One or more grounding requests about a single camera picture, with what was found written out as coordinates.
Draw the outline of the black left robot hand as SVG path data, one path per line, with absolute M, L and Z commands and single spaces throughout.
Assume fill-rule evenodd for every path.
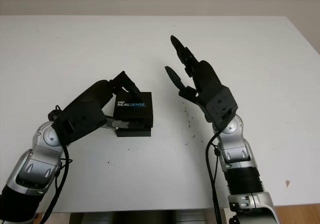
M 138 121 L 124 121 L 107 116 L 102 108 L 113 98 L 113 95 L 120 93 L 132 94 L 141 100 L 142 95 L 135 83 L 122 71 L 114 79 L 100 80 L 90 86 L 75 100 L 73 100 L 62 112 L 61 115 L 70 119 L 71 126 L 74 128 L 73 120 L 80 118 L 83 121 L 83 128 L 93 127 L 111 129 L 131 129 L 142 130 L 143 124 Z

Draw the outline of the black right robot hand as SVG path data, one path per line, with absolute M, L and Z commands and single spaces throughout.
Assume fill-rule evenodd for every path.
M 174 35 L 170 36 L 170 41 L 179 60 L 184 65 L 186 74 L 192 78 L 195 87 L 184 86 L 181 78 L 171 67 L 166 66 L 165 70 L 173 84 L 178 88 L 178 95 L 196 104 L 197 95 L 201 94 L 211 82 L 219 83 L 220 80 L 208 62 L 198 61 L 188 47 L 184 46 Z

